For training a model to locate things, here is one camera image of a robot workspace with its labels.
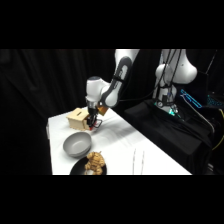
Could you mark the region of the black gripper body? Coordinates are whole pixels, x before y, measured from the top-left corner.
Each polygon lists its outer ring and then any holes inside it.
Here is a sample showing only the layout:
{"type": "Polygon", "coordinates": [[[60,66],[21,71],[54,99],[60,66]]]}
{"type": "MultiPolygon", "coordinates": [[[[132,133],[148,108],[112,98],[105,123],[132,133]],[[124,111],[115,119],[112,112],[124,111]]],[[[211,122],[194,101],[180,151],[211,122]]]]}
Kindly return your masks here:
{"type": "Polygon", "coordinates": [[[97,108],[88,108],[89,113],[89,119],[91,122],[95,122],[98,115],[98,109],[97,108]]]}

